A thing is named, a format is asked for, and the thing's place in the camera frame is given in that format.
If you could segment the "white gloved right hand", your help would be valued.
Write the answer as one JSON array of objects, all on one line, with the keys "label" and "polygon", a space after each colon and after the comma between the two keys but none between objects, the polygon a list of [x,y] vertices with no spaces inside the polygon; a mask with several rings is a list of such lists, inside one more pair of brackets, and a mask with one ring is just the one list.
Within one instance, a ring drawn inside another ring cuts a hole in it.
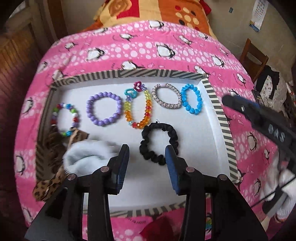
[{"label": "white gloved right hand", "polygon": [[278,150],[273,155],[273,160],[267,169],[264,186],[260,191],[260,198],[267,197],[265,201],[271,201],[275,195],[272,192],[276,187],[280,187],[287,198],[275,213],[275,217],[279,222],[284,222],[293,207],[295,206],[295,174],[287,168],[285,161],[289,158],[286,154],[282,154]]}]

